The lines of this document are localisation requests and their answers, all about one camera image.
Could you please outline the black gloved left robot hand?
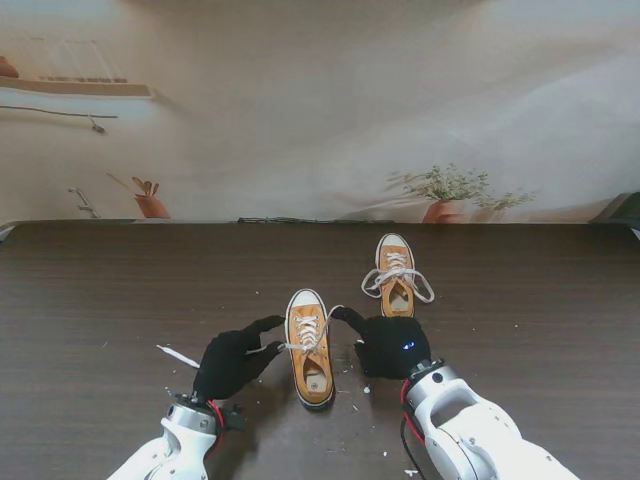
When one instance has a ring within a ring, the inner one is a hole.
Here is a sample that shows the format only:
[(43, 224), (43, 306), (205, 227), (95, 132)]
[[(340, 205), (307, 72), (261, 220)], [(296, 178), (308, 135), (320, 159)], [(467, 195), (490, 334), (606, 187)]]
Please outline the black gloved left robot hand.
[(227, 400), (257, 379), (284, 349), (280, 341), (263, 346), (261, 335), (284, 322), (283, 316), (272, 315), (214, 337), (196, 372), (193, 393), (204, 402)]

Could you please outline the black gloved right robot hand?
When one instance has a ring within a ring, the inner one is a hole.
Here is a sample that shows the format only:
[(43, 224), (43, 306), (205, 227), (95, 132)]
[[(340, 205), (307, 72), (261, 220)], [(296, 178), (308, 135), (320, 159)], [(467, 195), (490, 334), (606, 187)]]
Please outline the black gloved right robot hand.
[(414, 317), (365, 318), (349, 307), (337, 306), (330, 316), (348, 324), (361, 338), (354, 344), (364, 374), (369, 378), (405, 380), (418, 364), (431, 363), (431, 348)]

